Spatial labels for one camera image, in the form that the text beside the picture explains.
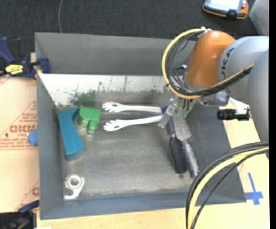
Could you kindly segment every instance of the blue plastic object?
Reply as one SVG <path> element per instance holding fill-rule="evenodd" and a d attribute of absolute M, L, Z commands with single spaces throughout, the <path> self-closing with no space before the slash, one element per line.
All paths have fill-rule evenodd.
<path fill-rule="evenodd" d="M 14 63 L 15 58 L 13 57 L 12 53 L 7 44 L 7 37 L 3 37 L 0 39 L 0 56 L 6 60 L 7 65 Z"/>
<path fill-rule="evenodd" d="M 84 144 L 74 125 L 74 119 L 76 118 L 78 113 L 79 108 L 75 107 L 60 112 L 57 115 L 64 142 L 66 159 L 68 161 L 77 159 L 85 151 Z"/>
<path fill-rule="evenodd" d="M 19 40 L 20 40 L 19 38 L 16 39 L 15 41 L 13 40 L 12 45 L 14 45 L 14 43 L 18 44 Z M 19 59 L 18 58 L 19 56 L 15 57 L 12 54 L 8 45 L 8 41 L 9 39 L 7 37 L 3 37 L 0 39 L 0 56 L 6 60 L 7 66 L 13 63 L 16 63 L 15 66 L 18 66 L 20 68 L 20 70 L 18 71 L 12 71 L 12 72 L 7 71 L 11 76 L 22 76 L 22 77 L 28 77 L 36 80 L 36 77 L 35 77 L 36 71 L 33 68 L 33 65 L 36 65 L 36 64 L 41 65 L 43 73 L 50 73 L 50 62 L 46 56 L 40 56 L 36 62 L 30 62 L 30 60 L 28 60 L 27 58 Z M 16 55 L 18 55 L 19 50 L 17 47 L 15 47 L 15 49 L 16 49 L 15 50 Z"/>
<path fill-rule="evenodd" d="M 33 130 L 29 133 L 28 142 L 32 146 L 37 146 L 38 145 L 38 130 L 37 129 L 35 129 L 35 130 Z"/>

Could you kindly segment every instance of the electronic device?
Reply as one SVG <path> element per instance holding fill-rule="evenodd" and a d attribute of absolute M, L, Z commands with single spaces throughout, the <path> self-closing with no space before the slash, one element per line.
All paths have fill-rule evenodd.
<path fill-rule="evenodd" d="M 227 19 L 245 19 L 248 7 L 247 0 L 205 0 L 202 6 L 205 12 Z"/>

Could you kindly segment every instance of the clamp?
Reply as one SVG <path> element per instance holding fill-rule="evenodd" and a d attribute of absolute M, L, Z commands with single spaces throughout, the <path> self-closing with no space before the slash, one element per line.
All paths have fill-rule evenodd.
<path fill-rule="evenodd" d="M 36 70 L 34 66 L 40 65 L 43 73 L 50 73 L 50 63 L 46 56 L 41 56 L 35 62 L 26 57 L 21 57 L 19 50 L 20 38 L 0 39 L 0 56 L 6 60 L 7 67 L 5 73 L 10 76 L 23 76 L 36 80 Z"/>

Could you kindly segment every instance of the blue tape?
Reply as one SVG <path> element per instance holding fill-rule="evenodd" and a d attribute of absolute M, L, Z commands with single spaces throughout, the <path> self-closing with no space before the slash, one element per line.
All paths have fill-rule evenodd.
<path fill-rule="evenodd" d="M 244 193 L 245 198 L 246 198 L 246 200 L 251 199 L 253 201 L 254 205 L 259 205 L 260 204 L 259 199 L 264 198 L 264 197 L 262 195 L 262 192 L 257 192 L 256 191 L 256 188 L 255 188 L 255 185 L 254 185 L 254 181 L 253 181 L 253 177 L 252 177 L 251 173 L 248 173 L 248 177 L 249 177 L 249 180 L 251 182 L 253 191 L 249 192 L 249 193 Z"/>

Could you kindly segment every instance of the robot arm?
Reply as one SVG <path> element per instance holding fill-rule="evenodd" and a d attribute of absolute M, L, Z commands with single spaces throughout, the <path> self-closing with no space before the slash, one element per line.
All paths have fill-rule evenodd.
<path fill-rule="evenodd" d="M 163 75 L 170 89 L 178 97 L 202 104 L 225 106 L 232 98 L 249 105 L 261 141 L 268 141 L 269 37 L 235 40 L 221 31 L 192 31 L 197 31 L 199 38 L 190 54 L 181 88 L 171 83 L 166 58 L 177 40 L 183 40 L 191 32 L 184 32 L 174 39 L 163 55 Z"/>

